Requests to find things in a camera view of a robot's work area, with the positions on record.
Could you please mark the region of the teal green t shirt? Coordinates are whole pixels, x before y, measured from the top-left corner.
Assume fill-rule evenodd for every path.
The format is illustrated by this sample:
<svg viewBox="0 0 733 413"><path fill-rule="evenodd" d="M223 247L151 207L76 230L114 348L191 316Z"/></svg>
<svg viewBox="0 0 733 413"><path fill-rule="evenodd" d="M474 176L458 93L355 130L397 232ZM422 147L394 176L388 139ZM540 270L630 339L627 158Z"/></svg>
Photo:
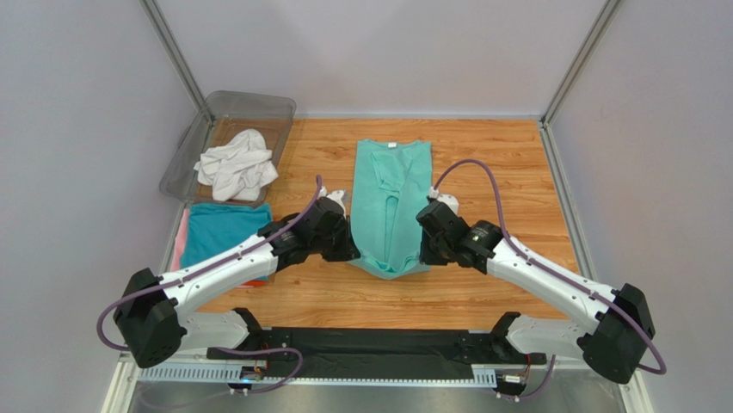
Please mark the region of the teal green t shirt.
<svg viewBox="0 0 733 413"><path fill-rule="evenodd" d="M352 265L383 280L429 271L416 215L428 204L432 175L429 142L357 143L350 220L360 257Z"/></svg>

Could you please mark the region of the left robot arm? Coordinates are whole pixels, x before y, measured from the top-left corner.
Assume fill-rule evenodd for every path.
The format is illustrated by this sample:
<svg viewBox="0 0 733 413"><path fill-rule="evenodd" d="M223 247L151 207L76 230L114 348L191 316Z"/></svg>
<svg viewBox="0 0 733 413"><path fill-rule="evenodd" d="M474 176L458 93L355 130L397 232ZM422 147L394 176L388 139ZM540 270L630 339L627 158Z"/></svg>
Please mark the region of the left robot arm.
<svg viewBox="0 0 733 413"><path fill-rule="evenodd" d="M178 352L243 345L258 327L244 310L205 314L200 308L309 256L320 255L327 262L358 258L344 196L342 190L321 195L301 213L271 222L235 247L193 266L160 275L148 268L138 271L113 306L125 351L138 367L149 368Z"/></svg>

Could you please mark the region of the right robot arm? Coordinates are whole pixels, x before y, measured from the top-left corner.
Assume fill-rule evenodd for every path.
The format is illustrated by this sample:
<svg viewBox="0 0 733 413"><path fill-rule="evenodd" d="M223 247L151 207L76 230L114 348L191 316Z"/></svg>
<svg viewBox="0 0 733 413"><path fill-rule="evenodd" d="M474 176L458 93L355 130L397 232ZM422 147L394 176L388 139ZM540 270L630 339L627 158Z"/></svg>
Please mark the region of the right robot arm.
<svg viewBox="0 0 733 413"><path fill-rule="evenodd" d="M432 199L417 215L422 228L421 260L461 268L510 282L563 313L566 318L507 312L495 336L521 354L559 355L584 361L601 377L627 384L640 369L656 333L644 293L586 279L535 254L498 225L468 225L453 205Z"/></svg>

